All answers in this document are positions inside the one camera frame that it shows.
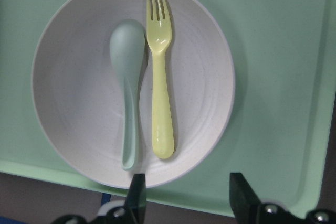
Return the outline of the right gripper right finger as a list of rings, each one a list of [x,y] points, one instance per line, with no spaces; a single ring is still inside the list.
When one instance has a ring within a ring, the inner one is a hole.
[[[261,201],[242,173],[230,173],[229,203],[237,223],[257,223]]]

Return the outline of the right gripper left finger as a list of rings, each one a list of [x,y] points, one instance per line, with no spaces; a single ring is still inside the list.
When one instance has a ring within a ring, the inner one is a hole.
[[[146,212],[145,174],[133,175],[124,208],[132,223],[144,223]]]

